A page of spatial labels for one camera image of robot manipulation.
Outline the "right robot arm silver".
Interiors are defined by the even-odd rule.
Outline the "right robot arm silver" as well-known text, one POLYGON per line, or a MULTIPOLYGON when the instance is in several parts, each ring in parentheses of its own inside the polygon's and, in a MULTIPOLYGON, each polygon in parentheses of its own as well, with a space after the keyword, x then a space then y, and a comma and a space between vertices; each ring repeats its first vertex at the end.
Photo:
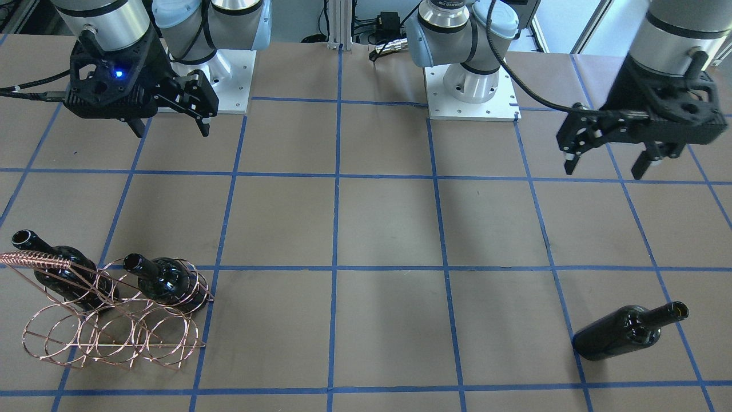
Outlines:
POLYGON ((202 136, 220 107, 245 110, 253 63, 269 47, 270 1, 55 1, 76 36, 65 107, 115 119, 143 136, 165 108, 202 136))

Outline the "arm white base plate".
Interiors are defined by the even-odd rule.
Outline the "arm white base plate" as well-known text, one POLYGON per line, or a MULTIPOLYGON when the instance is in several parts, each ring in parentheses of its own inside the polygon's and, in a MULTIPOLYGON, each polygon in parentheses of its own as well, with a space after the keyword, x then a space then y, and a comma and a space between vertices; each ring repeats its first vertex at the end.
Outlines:
POLYGON ((429 119, 514 122, 521 119, 512 80, 504 68, 488 75, 461 64, 424 68, 429 119))
POLYGON ((256 55, 255 50, 218 49, 204 61, 203 54, 194 52, 183 63, 172 62, 172 69, 180 76, 201 70, 217 94, 219 114, 246 114, 256 55))

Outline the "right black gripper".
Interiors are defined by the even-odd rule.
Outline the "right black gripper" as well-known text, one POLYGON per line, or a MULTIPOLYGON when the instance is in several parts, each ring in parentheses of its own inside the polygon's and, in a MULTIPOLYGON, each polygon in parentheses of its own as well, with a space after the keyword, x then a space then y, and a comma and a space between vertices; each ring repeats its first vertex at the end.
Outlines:
POLYGON ((71 51, 63 104, 83 119, 125 121, 137 138, 146 135, 142 119, 167 107, 196 119, 201 135, 209 137, 219 99, 203 71, 181 76, 173 70, 152 27, 120 50, 103 50, 97 35, 84 28, 71 51))

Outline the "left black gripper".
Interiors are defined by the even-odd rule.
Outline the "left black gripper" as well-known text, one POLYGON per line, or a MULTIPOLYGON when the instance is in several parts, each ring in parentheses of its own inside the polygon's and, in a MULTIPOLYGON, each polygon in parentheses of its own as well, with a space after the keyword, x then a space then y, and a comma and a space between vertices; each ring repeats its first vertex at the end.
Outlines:
POLYGON ((589 149, 608 142, 643 143, 645 149, 631 168, 633 178, 641 180, 662 161, 659 144, 710 144, 729 128, 700 54, 690 55, 678 76, 654 72, 628 56, 599 114, 580 104, 575 109, 556 135, 570 176, 589 149))

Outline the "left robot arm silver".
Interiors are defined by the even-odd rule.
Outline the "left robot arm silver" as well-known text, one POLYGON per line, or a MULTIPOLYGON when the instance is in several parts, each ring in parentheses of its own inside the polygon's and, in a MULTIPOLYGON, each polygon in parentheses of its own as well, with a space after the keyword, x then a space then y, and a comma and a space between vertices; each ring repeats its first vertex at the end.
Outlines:
POLYGON ((710 144, 727 130, 706 68, 730 34, 729 1, 650 2, 599 110, 547 101, 505 63, 522 29, 512 2, 421 1, 405 25, 413 62, 447 65, 444 86, 458 101, 489 101, 504 69, 539 104, 565 112, 556 140, 568 175, 585 152, 619 142, 644 145, 631 169, 639 180, 652 164, 676 159, 688 144, 710 144))

